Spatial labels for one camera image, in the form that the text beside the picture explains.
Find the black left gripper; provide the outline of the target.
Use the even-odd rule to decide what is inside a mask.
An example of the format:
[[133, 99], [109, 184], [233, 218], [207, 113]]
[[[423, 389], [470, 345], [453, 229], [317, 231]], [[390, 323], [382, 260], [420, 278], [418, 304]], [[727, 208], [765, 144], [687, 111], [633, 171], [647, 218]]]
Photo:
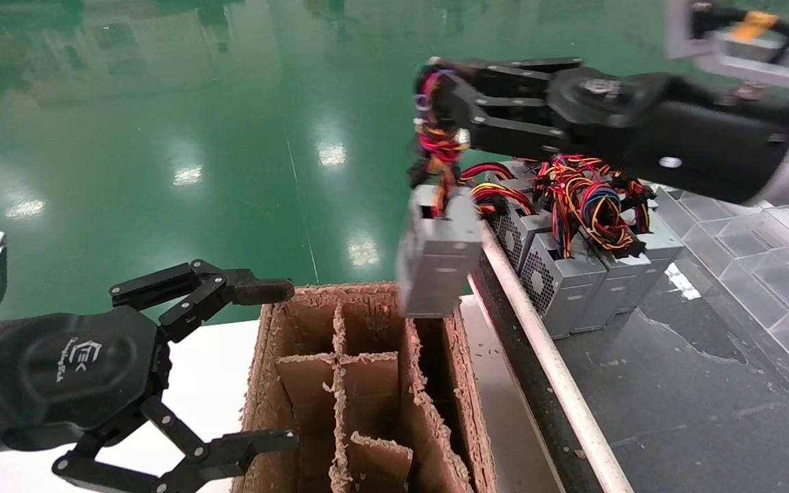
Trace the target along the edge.
[[[260, 279], [248, 268], [194, 260], [113, 285], [112, 311], [0, 322], [0, 447], [53, 449], [78, 441], [52, 472], [98, 492], [197, 492], [247, 474], [259, 455], [297, 449], [299, 437], [290, 429], [203, 441], [160, 397], [138, 399], [151, 376], [158, 330], [178, 343], [225, 306], [274, 305], [294, 294], [291, 279]], [[172, 300], [177, 303], [159, 317], [158, 328], [139, 312]], [[103, 447], [145, 423], [184, 454], [172, 470], [150, 475], [97, 461]]]

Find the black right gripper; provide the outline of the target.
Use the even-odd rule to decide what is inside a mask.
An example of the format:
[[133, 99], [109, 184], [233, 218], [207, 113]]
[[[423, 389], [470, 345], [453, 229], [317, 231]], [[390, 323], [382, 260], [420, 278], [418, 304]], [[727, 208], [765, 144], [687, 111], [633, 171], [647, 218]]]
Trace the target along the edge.
[[432, 57], [452, 74], [436, 88], [436, 120], [466, 131], [471, 149], [509, 156], [558, 152], [563, 131], [569, 153], [736, 205], [785, 159], [789, 98], [744, 100], [676, 74], [613, 76], [583, 63]]

